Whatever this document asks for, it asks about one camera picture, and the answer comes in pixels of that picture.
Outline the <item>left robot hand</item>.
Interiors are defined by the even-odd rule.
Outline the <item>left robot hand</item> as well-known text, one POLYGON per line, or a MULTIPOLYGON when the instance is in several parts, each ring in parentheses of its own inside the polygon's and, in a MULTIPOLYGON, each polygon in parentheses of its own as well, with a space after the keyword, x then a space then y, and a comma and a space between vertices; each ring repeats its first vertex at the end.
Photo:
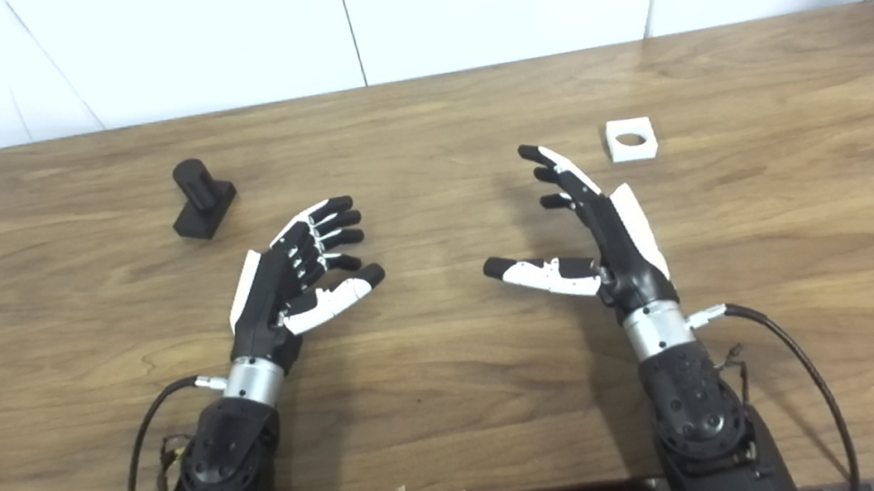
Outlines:
POLYGON ((264 359, 289 373, 304 334, 383 282, 381 265, 338 251, 364 240, 361 218, 350 195, 328 198, 292 217, 265 252, 248 252, 229 314, 231 362, 264 359))

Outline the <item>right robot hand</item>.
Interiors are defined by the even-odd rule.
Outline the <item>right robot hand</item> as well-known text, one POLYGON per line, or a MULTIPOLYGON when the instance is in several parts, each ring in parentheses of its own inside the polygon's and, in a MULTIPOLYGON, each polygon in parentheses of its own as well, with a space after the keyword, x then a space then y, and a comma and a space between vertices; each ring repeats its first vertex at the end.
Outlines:
POLYGON ((665 271, 634 243, 612 198, 588 175, 547 147, 520 145, 517 155, 536 164, 532 175, 539 182, 559 187, 555 194, 542 195, 541 207, 573 212, 591 233, 598 257, 553 258, 546 262, 491 257, 483 264, 486 277, 554 295, 598 297, 622 318, 651 308, 654 303, 679 299, 665 271))

